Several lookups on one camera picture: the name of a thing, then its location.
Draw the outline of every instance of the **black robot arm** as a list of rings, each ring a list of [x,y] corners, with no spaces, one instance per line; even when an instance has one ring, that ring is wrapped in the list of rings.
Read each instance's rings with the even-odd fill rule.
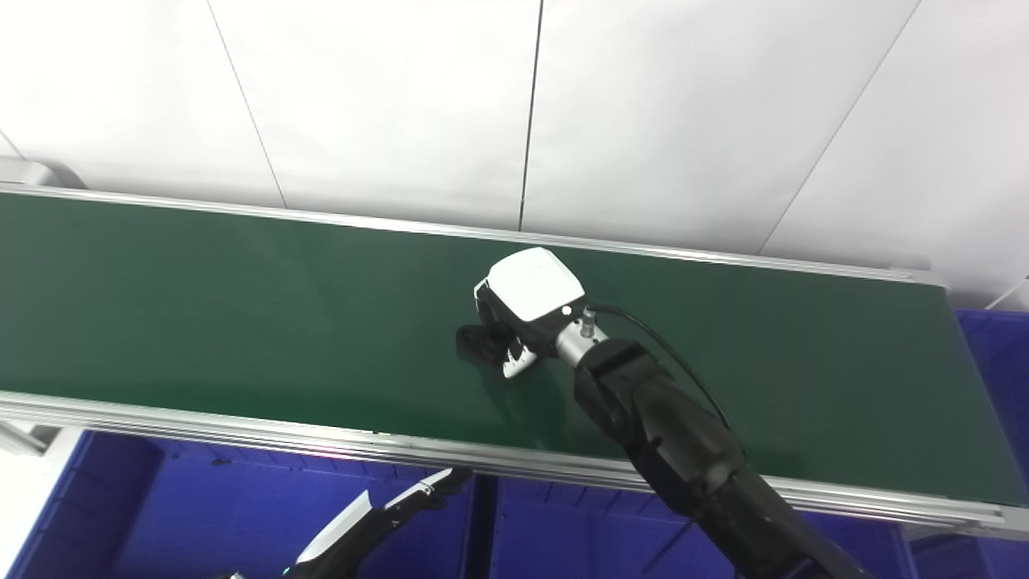
[[[747,579],[867,579],[747,464],[736,437],[643,347],[608,339],[575,366],[575,401],[654,493]]]
[[[534,247],[504,257],[473,294],[482,325],[458,330],[458,350],[500,369],[505,378],[538,358],[560,358],[571,366],[582,410],[625,449],[669,508],[700,527],[742,577],[870,577],[754,472],[710,395],[717,418],[680,390],[643,347],[610,338],[597,327],[581,284],[554,253]],[[667,345],[618,309],[603,312],[620,313]]]

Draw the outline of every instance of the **black object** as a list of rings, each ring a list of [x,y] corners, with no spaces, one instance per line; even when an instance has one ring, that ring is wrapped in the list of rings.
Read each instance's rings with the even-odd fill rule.
[[[663,338],[661,334],[654,331],[653,328],[650,328],[649,326],[644,324],[643,321],[641,321],[640,319],[636,318],[635,316],[627,313],[626,311],[617,306],[608,306],[605,304],[590,304],[590,310],[592,310],[593,312],[602,312],[613,316],[617,316],[619,318],[624,318],[629,322],[635,324],[636,327],[642,330],[647,336],[650,336],[650,339],[652,339],[654,342],[658,342],[658,346],[664,349],[665,352],[668,353],[668,356],[672,357],[672,360],[674,360],[675,363],[678,364],[680,368],[682,368],[682,371],[685,372],[687,376],[689,376],[689,379],[693,381],[695,385],[697,385],[697,389],[701,391],[701,394],[704,395],[704,398],[706,398],[708,402],[711,403],[711,408],[714,410],[715,414],[718,415],[718,420],[721,421],[721,424],[724,425],[725,428],[729,429],[730,431],[733,430],[733,426],[729,424],[729,417],[725,415],[725,411],[721,409],[721,406],[718,404],[718,401],[715,400],[714,395],[711,394],[711,390],[708,389],[707,384],[704,383],[704,379],[701,378],[701,375],[698,374],[697,371],[694,370],[694,367],[690,366],[688,362],[686,362],[686,359],[679,356],[679,353],[675,352],[675,349],[672,348],[672,345],[669,345],[668,341],[665,340],[665,338]]]
[[[555,311],[525,323],[488,287],[476,295],[483,326],[458,330],[458,351],[499,368],[521,341],[541,357],[555,357],[555,341],[572,319]],[[583,300],[570,304],[573,316]],[[649,327],[620,309],[693,377],[696,373]],[[575,402],[601,432],[617,442],[636,470],[673,511],[700,527],[745,579],[866,579],[871,575],[804,519],[747,463],[720,407],[703,383],[719,418],[675,386],[642,346],[608,339],[591,348],[574,374]]]

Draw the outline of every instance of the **black cable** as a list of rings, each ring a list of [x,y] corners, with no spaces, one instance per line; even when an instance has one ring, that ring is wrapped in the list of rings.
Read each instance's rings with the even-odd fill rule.
[[[724,425],[730,432],[733,431],[733,427],[730,426],[729,424],[729,418],[725,417],[725,412],[721,409],[721,406],[718,405],[718,402],[715,401],[714,396],[711,394],[711,391],[708,390],[707,385],[701,378],[700,374],[698,374],[697,371],[694,370],[691,366],[689,366],[689,364],[685,361],[685,359],[679,356],[679,353],[675,352],[675,349],[672,348],[672,345],[669,345],[668,341],[662,338],[661,334],[658,334],[658,332],[655,332],[653,328],[650,328],[649,326],[644,324],[640,319],[636,318],[635,316],[627,313],[626,311],[617,306],[609,306],[606,304],[590,304],[588,307],[593,312],[602,312],[604,314],[610,314],[613,316],[617,316],[619,318],[624,318],[629,322],[635,324],[636,327],[645,332],[647,336],[650,336],[650,338],[653,339],[654,342],[658,342],[658,346],[664,349],[665,352],[667,352],[668,355],[672,357],[672,360],[674,360],[682,368],[682,370],[686,372],[689,378],[693,379],[694,384],[697,385],[697,389],[700,390],[701,394],[704,395],[704,398],[708,399],[708,402],[711,403],[711,408],[714,409],[714,412],[715,414],[718,415],[718,420],[721,421],[721,424]]]

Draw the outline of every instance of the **blue bin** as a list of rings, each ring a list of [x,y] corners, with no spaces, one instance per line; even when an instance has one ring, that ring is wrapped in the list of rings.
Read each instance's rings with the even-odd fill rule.
[[[86,433],[10,579],[181,579],[224,570],[281,576],[367,490],[382,505],[424,469]],[[370,579],[459,579],[470,487],[365,559]]]
[[[988,311],[955,314],[1023,480],[1029,481],[1029,314]]]
[[[878,579],[917,579],[899,526],[806,513]],[[700,530],[655,496],[501,479],[492,579],[733,577]]]
[[[922,579],[1025,579],[1029,545],[1002,539],[941,535],[912,543]]]

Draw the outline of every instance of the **metal frame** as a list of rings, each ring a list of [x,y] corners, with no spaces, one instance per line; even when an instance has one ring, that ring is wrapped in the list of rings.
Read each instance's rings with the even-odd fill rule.
[[[46,453],[46,443],[13,425],[0,421],[0,450],[12,455],[42,457]]]
[[[249,215],[382,230],[574,247],[728,265],[943,285],[938,278],[928,272],[815,263],[557,234],[49,186],[5,183],[0,185],[0,192]],[[0,419],[21,419],[52,426],[80,427],[121,434],[177,438],[322,457],[356,458],[425,466],[462,465],[472,467],[478,472],[497,475],[583,483],[628,491],[649,491],[632,465],[626,461],[258,419],[4,392],[0,392]],[[1029,539],[1029,508],[954,501],[926,495],[778,477],[767,477],[767,479],[790,504],[804,510],[892,520],[965,534]]]
[[[4,392],[0,392],[0,418],[336,459],[466,466],[486,474],[650,491],[628,461],[335,427]],[[1029,540],[1029,508],[781,477],[766,480],[802,510]]]

